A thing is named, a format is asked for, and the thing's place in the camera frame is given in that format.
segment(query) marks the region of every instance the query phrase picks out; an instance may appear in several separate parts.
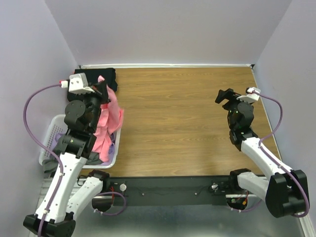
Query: laundry basket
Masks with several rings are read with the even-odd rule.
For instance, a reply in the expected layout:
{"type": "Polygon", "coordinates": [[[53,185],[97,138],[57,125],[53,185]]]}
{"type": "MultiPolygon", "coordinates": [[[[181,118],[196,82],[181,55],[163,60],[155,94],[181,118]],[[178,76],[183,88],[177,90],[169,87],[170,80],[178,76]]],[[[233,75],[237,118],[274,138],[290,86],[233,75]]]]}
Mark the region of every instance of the laundry basket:
{"type": "MultiPolygon", "coordinates": [[[[67,132],[67,125],[64,123],[65,115],[57,115],[53,118],[51,121],[47,133],[44,138],[43,144],[47,146],[50,150],[52,150],[53,147],[57,144],[56,141],[56,135],[58,133],[64,134],[67,132]]],[[[117,159],[117,154],[119,151],[119,138],[120,138],[120,129],[116,132],[114,132],[114,138],[115,138],[115,146],[114,146],[114,155],[112,157],[109,157],[110,160],[108,162],[104,162],[100,165],[85,165],[83,168],[85,169],[109,169],[111,168],[117,159]]],[[[41,149],[40,155],[39,155],[39,163],[42,165],[43,160],[49,159],[49,153],[45,151],[44,149],[41,149]]]]}

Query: lavender wall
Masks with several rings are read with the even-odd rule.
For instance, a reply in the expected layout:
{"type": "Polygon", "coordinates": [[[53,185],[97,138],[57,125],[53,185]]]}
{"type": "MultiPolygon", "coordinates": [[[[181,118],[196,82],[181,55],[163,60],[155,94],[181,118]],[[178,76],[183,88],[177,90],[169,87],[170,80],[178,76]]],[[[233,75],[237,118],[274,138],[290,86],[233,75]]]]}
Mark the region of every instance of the lavender wall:
{"type": "Polygon", "coordinates": [[[291,0],[45,0],[79,64],[255,63],[291,0]]]}
{"type": "MultiPolygon", "coordinates": [[[[316,1],[293,0],[255,68],[262,93],[283,104],[284,119],[276,141],[283,160],[306,172],[309,181],[310,217],[316,228],[316,1]]],[[[266,102],[273,127],[278,107],[266,102]]]]}
{"type": "MultiPolygon", "coordinates": [[[[66,79],[77,64],[41,0],[2,1],[0,31],[0,235],[22,237],[42,184],[39,148],[23,126],[23,106],[33,91],[66,79]]],[[[28,120],[38,138],[65,104],[58,88],[34,98],[28,120]]]]}

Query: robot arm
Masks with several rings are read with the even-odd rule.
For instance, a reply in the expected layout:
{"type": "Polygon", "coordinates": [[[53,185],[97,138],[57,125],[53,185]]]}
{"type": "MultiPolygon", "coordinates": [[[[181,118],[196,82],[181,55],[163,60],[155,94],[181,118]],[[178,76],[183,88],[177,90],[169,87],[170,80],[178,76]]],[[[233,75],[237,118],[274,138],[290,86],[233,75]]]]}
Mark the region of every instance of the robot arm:
{"type": "Polygon", "coordinates": [[[246,189],[263,200],[268,210],[275,217],[293,215],[305,211],[306,205],[298,186],[285,172],[291,173],[302,186],[308,197],[307,178],[303,171],[293,170],[277,159],[263,144],[251,128],[254,119],[252,103],[258,101],[260,92],[257,88],[248,88],[247,95],[235,93],[232,89],[220,90],[215,100],[228,102],[223,108],[228,111],[230,140],[239,151],[245,153],[262,170],[265,179],[256,176],[248,169],[235,170],[230,173],[231,184],[236,190],[246,189]]]}
{"type": "Polygon", "coordinates": [[[65,108],[64,122],[68,130],[58,140],[62,147],[60,160],[63,173],[58,166],[43,202],[35,214],[26,216],[23,222],[23,225],[34,234],[38,234],[40,229],[41,236],[45,237],[71,236],[76,218],[94,196],[102,190],[106,191],[110,185],[107,173],[94,170],[90,172],[85,184],[69,199],[77,177],[89,159],[95,143],[96,137],[93,134],[99,121],[101,104],[109,103],[110,100],[106,82],[90,85],[85,74],[71,75],[69,81],[61,81],[61,87],[69,87],[69,91],[75,94],[84,94],[84,99],[72,101],[65,108]]]}

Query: white trim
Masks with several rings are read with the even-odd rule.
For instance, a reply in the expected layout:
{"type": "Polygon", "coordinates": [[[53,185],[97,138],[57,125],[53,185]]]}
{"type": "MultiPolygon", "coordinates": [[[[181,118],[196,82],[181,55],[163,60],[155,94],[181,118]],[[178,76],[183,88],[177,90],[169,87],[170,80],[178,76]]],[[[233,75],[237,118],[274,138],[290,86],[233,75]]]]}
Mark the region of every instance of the white trim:
{"type": "MultiPolygon", "coordinates": [[[[254,80],[255,80],[256,87],[258,87],[258,83],[257,83],[256,77],[255,77],[255,74],[254,74],[254,72],[253,72],[253,68],[250,68],[250,69],[251,69],[251,72],[252,72],[252,76],[253,76],[253,78],[254,78],[254,80]]],[[[261,100],[261,104],[262,104],[262,106],[263,106],[263,110],[265,111],[266,117],[267,117],[267,119],[268,119],[268,124],[269,124],[269,127],[270,127],[270,131],[273,131],[272,126],[271,126],[271,122],[270,122],[270,119],[269,119],[269,116],[268,116],[268,114],[267,114],[266,106],[265,106],[265,104],[263,103],[262,97],[260,97],[260,100],[261,100]]],[[[280,150],[278,149],[278,146],[277,146],[276,137],[275,137],[274,134],[272,135],[272,137],[273,137],[273,140],[274,140],[275,145],[276,145],[276,151],[277,151],[278,157],[280,157],[280,160],[282,160],[280,150]]]]}
{"type": "Polygon", "coordinates": [[[82,69],[96,69],[96,68],[211,68],[211,67],[250,67],[250,64],[113,63],[113,64],[81,65],[82,69]]]}
{"type": "Polygon", "coordinates": [[[305,237],[316,237],[315,230],[313,228],[310,215],[300,218],[300,223],[304,232],[305,237]]]}

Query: wooden table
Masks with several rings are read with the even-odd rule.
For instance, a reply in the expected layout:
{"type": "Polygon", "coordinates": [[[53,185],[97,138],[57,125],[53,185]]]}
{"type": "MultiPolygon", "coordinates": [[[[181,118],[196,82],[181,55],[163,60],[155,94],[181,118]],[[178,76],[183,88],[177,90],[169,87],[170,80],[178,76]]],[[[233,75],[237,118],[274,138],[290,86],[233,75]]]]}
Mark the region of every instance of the wooden table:
{"type": "MultiPolygon", "coordinates": [[[[111,176],[228,175],[258,167],[229,139],[227,111],[215,103],[219,89],[240,94],[255,86],[250,68],[117,69],[118,102],[125,109],[111,176]]],[[[253,130],[271,132],[261,101],[253,130]]],[[[265,145],[276,155],[273,138],[265,145]]]]}

